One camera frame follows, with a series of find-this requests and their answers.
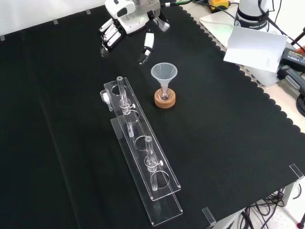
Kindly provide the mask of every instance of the white paper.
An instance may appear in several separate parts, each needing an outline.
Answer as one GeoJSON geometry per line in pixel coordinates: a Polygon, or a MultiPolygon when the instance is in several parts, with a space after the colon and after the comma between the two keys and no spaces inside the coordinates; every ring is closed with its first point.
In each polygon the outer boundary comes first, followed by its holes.
{"type": "Polygon", "coordinates": [[[234,26],[224,61],[276,73],[288,37],[234,26]]]}

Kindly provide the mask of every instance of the clear acrylic stand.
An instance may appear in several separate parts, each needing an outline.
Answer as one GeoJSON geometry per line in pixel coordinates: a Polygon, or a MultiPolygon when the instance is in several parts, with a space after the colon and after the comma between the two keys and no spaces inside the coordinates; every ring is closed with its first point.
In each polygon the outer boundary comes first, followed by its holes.
{"type": "Polygon", "coordinates": [[[181,186],[127,79],[118,77],[104,87],[102,99],[109,99],[115,111],[111,123],[152,225],[181,215],[174,194],[181,186]]]}

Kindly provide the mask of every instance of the robotic hand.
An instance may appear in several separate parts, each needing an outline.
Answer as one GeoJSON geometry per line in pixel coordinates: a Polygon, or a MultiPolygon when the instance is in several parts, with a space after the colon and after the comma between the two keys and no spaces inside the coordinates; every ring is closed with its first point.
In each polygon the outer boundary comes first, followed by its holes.
{"type": "MultiPolygon", "coordinates": [[[[110,52],[124,37],[143,29],[150,20],[153,20],[162,31],[170,25],[161,12],[159,0],[106,0],[105,6],[111,17],[100,28],[102,40],[102,55],[110,52]]],[[[143,63],[153,48],[153,32],[146,33],[144,51],[139,58],[143,63]]]]}

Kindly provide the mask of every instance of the plastic funnel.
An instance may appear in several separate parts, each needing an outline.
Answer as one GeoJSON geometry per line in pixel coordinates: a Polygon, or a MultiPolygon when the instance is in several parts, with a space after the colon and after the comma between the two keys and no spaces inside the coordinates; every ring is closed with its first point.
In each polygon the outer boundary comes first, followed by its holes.
{"type": "Polygon", "coordinates": [[[171,63],[158,63],[152,67],[151,73],[161,85],[167,86],[168,83],[177,75],[178,70],[176,66],[171,63]]]}

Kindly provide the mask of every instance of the wooden base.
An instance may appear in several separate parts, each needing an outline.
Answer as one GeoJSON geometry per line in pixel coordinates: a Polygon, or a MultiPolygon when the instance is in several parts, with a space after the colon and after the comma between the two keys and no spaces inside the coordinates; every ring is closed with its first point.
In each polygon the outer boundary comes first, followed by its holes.
{"type": "Polygon", "coordinates": [[[175,104],[175,102],[176,102],[176,94],[175,94],[175,92],[172,89],[168,89],[172,93],[171,98],[168,99],[168,100],[161,100],[161,99],[159,99],[159,96],[158,96],[160,90],[162,90],[162,89],[159,89],[154,94],[154,102],[155,102],[155,104],[158,107],[160,107],[160,108],[170,108],[170,107],[172,107],[175,104]]]}

